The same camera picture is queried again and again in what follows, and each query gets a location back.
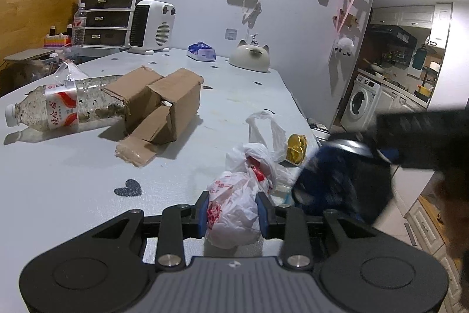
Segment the white red plastic bag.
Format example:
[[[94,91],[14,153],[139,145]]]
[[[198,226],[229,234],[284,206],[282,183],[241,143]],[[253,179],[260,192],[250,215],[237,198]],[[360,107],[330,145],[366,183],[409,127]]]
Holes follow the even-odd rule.
[[[270,195],[293,186],[292,172],[281,164],[286,159],[286,132],[273,113],[254,113],[246,123],[248,142],[227,153],[225,171],[208,186],[205,238],[219,249],[258,241],[261,231],[257,194]]]

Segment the yellow wrapper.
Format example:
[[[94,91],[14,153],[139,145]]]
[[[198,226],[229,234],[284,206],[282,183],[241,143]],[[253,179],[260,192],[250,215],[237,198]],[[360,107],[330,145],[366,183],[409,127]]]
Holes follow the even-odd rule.
[[[307,148],[305,135],[292,134],[287,140],[286,161],[291,165],[300,166],[305,160]]]

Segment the brown cardboard box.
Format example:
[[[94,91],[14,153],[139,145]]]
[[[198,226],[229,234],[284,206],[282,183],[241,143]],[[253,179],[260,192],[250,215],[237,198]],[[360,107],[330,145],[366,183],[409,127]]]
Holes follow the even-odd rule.
[[[203,77],[186,68],[167,76],[142,66],[106,85],[124,105],[126,137],[115,156],[143,167],[186,130],[200,108]]]

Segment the large clear plastic bottle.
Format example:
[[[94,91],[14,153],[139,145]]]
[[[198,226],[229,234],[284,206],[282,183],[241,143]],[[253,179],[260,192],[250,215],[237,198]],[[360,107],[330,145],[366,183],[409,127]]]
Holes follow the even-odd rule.
[[[37,87],[5,110],[8,127],[21,124],[40,132],[76,128],[79,124],[123,117],[125,103],[104,91],[117,75],[100,76]]]

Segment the black heart sticker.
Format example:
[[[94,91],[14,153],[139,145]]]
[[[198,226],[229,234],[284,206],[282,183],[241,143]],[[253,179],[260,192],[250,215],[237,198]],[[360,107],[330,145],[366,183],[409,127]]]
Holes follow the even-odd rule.
[[[124,187],[115,188],[114,193],[121,197],[137,197],[142,194],[142,187],[138,181],[129,179]]]

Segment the white washing machine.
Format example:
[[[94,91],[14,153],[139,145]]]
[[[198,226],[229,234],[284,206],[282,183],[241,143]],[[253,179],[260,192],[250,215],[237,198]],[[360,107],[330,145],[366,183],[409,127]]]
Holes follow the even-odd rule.
[[[346,131],[363,130],[368,127],[380,95],[380,83],[358,74],[340,121],[341,126]]]

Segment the white plush toy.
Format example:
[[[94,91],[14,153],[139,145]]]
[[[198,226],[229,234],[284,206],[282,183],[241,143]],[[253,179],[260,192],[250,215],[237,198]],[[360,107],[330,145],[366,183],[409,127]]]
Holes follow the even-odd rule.
[[[352,57],[355,51],[355,43],[349,37],[340,37],[338,41],[335,42],[333,47],[333,53],[336,55],[342,55],[345,57]]]

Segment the cat shaped ceramic ornament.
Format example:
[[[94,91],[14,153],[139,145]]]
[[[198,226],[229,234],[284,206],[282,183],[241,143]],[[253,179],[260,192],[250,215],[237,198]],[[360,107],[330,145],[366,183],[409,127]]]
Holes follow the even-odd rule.
[[[270,67],[269,46],[259,47],[240,40],[229,58],[229,64],[241,69],[267,73]]]

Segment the blue white tissue pack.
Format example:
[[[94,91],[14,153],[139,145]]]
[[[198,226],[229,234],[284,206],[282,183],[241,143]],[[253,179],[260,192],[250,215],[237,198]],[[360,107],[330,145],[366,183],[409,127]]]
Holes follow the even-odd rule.
[[[213,47],[203,41],[188,46],[187,56],[195,61],[214,62],[216,53]]]

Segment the white space heater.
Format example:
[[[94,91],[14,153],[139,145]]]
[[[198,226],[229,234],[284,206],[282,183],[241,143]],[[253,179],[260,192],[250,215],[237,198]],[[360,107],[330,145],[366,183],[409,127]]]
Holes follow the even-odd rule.
[[[134,9],[129,52],[153,54],[169,48],[175,17],[176,8],[170,3],[140,1]]]

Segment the black drawer organizer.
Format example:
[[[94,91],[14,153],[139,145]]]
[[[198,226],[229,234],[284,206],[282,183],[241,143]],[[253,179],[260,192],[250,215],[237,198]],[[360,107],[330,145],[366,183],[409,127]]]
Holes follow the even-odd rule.
[[[87,22],[84,46],[128,48],[136,5],[143,0],[80,0]]]

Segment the upright water bottle red label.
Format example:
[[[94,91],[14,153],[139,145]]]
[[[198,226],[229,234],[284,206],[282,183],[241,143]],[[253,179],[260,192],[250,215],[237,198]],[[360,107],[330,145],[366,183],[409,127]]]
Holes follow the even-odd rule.
[[[86,4],[80,3],[72,23],[72,46],[82,46],[86,32],[87,12]]]

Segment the colourful small box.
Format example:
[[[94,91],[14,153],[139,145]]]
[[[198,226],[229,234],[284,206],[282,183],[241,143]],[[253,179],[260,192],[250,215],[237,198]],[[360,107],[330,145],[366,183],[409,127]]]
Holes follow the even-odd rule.
[[[72,24],[67,25],[64,33],[59,33],[56,26],[51,26],[49,33],[43,39],[44,48],[62,48],[72,45]]]

